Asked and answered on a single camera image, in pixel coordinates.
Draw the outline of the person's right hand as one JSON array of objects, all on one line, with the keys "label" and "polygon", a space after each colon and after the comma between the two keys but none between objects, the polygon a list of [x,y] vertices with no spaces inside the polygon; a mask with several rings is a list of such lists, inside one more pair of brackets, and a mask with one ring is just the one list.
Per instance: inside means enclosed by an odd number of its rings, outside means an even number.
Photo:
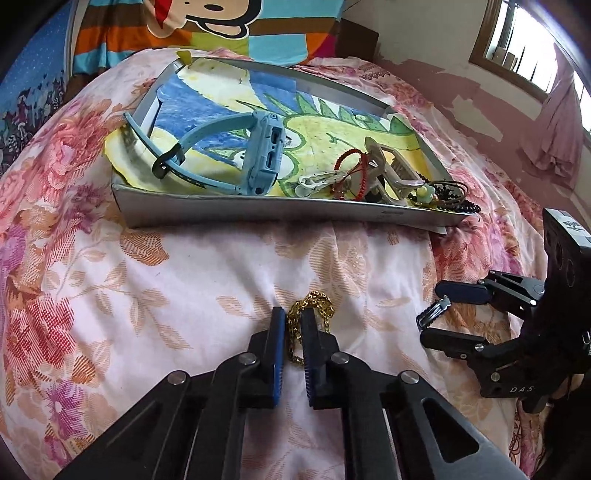
[{"label": "person's right hand", "polygon": [[560,385],[560,387],[549,397],[549,400],[555,402],[566,395],[572,393],[574,390],[578,389],[583,380],[585,375],[584,374],[575,374],[566,380]]}]

